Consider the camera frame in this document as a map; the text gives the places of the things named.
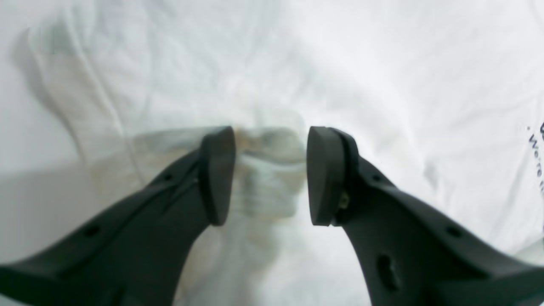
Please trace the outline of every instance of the white fabric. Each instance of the white fabric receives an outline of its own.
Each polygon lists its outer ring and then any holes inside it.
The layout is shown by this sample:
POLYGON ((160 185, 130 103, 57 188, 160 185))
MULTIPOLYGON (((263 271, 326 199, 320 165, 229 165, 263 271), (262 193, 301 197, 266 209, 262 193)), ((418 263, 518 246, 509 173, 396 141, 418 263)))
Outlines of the white fabric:
POLYGON ((232 209, 197 241, 179 305, 368 305, 339 228, 312 227, 311 125, 513 254, 542 237, 529 138, 544 42, 526 2, 86 0, 29 42, 103 204, 233 125, 232 209))

